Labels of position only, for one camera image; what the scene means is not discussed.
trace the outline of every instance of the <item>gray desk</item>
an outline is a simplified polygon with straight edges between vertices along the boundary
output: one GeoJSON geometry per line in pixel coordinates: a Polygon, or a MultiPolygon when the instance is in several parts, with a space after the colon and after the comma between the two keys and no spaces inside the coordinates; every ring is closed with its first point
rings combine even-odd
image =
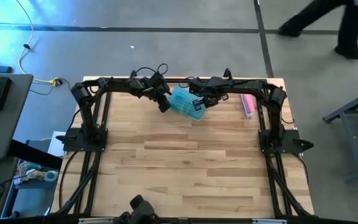
{"type": "Polygon", "coordinates": [[[9,77],[12,80],[4,108],[0,111],[0,160],[10,156],[18,157],[25,161],[59,170],[62,164],[60,158],[12,140],[33,76],[0,75],[0,77],[9,77]]]}

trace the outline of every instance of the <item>gray metal stand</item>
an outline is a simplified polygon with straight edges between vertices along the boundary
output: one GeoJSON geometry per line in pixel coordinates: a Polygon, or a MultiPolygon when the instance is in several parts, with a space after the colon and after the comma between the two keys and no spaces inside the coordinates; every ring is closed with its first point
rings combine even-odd
{"type": "Polygon", "coordinates": [[[344,105],[343,107],[339,108],[338,110],[336,110],[335,112],[331,113],[328,116],[323,117],[323,120],[326,123],[330,123],[332,120],[336,119],[336,118],[340,118],[342,121],[342,124],[344,126],[345,129],[345,135],[346,135],[346,140],[349,143],[351,150],[352,150],[352,155],[353,158],[356,162],[356,166],[357,166],[357,173],[356,174],[352,174],[352,175],[348,175],[344,178],[345,182],[351,182],[354,180],[358,180],[358,147],[357,147],[357,137],[354,134],[354,131],[351,129],[351,125],[349,124],[349,118],[347,117],[347,115],[349,114],[358,114],[358,97],[354,100],[352,100],[350,103],[344,105]]]}

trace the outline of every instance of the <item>black pants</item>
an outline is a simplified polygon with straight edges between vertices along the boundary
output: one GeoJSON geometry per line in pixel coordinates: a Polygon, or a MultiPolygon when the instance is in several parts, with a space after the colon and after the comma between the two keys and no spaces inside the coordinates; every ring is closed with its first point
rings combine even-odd
{"type": "Polygon", "coordinates": [[[331,10],[345,5],[345,13],[339,29],[338,45],[348,49],[358,48],[358,6],[353,0],[314,0],[299,14],[292,17],[287,24],[296,31],[301,31],[331,10]]]}

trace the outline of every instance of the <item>black shoe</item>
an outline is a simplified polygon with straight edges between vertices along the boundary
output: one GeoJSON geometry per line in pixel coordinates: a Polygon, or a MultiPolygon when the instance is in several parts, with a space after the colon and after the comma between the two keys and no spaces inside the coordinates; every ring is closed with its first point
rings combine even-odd
{"type": "Polygon", "coordinates": [[[285,37],[299,37],[301,35],[300,31],[292,29],[287,23],[284,23],[280,28],[278,28],[277,33],[285,37]]]}
{"type": "Polygon", "coordinates": [[[345,49],[340,46],[336,46],[334,51],[349,60],[358,60],[358,47],[354,49],[345,49]]]}

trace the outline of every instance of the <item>concrete floor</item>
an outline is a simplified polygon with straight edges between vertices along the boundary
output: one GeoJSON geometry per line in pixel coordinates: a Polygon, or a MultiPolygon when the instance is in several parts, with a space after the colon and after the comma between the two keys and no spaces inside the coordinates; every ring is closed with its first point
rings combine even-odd
{"type": "MultiPolygon", "coordinates": [[[[309,1],[260,0],[265,28],[276,29],[309,1]]],[[[73,85],[85,75],[128,75],[133,69],[156,67],[163,62],[170,67],[166,75],[172,76],[222,75],[229,67],[236,77],[267,77],[260,35],[255,33],[258,25],[253,0],[21,2],[38,25],[230,28],[253,32],[36,31],[35,47],[23,66],[37,78],[62,77],[73,85]]],[[[341,9],[335,10],[309,29],[337,30],[341,16],[341,9]]],[[[0,0],[0,23],[28,21],[15,1],[0,0]]],[[[0,65],[12,66],[20,73],[17,58],[29,35],[25,30],[0,30],[0,65]]],[[[305,153],[305,162],[316,214],[358,221],[358,182],[342,181],[355,169],[341,122],[324,124],[321,120],[358,96],[358,61],[347,61],[332,52],[335,35],[286,39],[268,34],[266,39],[274,77],[285,79],[296,126],[303,139],[315,143],[305,153]]],[[[49,91],[40,85],[32,89],[49,91]]],[[[53,131],[65,131],[74,109],[67,86],[54,89],[49,96],[30,93],[15,138],[42,139],[49,138],[53,131]]]]}

